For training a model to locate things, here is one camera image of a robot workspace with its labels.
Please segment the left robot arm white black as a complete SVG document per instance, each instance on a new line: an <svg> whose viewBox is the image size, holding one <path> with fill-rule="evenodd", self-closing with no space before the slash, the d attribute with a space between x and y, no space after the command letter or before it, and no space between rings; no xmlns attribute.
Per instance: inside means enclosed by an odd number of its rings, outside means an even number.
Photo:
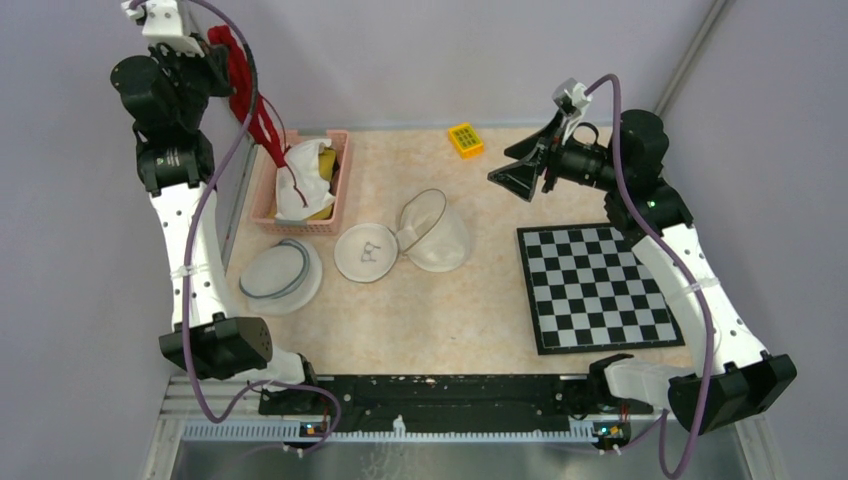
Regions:
<svg viewBox="0 0 848 480"><path fill-rule="evenodd" d="M321 388L307 377L304 357L275 346L266 322L239 309L226 281L209 185L213 147L200 122L210 98L232 92L228 50L202 45L184 53L165 42L148 50L120 61L110 82L133 118L137 173L166 245L173 313L160 352L179 368L190 354L200 380L283 382L283 401L308 413Z"/></svg>

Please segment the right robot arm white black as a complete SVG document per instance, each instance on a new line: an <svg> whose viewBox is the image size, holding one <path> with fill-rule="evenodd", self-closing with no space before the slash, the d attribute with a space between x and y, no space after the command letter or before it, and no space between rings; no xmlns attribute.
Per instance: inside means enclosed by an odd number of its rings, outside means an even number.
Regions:
<svg viewBox="0 0 848 480"><path fill-rule="evenodd" d="M594 362L589 404L612 412L636 400L671 412L698 435L766 411L796 378L748 329L707 261L693 216L661 175L669 139L645 110L618 115L607 145L585 144L556 114L540 131L506 148L507 165L490 182L528 201L569 180L604 192L611 225L656 282L699 371L617 354Z"/></svg>

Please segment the red bra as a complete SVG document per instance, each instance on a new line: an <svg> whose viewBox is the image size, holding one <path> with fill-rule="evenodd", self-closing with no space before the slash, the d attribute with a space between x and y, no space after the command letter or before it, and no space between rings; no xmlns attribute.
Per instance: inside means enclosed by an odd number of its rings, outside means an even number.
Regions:
<svg viewBox="0 0 848 480"><path fill-rule="evenodd" d="M287 160L291 145L277 110L262 94L258 95L256 106L251 108L254 81L251 79L245 48L238 44L233 31L226 25L209 28L207 37L211 45L226 46L229 50L228 74L235 90L229 97L231 112L239 121L244 121L252 112L248 128L251 138L266 149L277 168L285 168L294 175Z"/></svg>

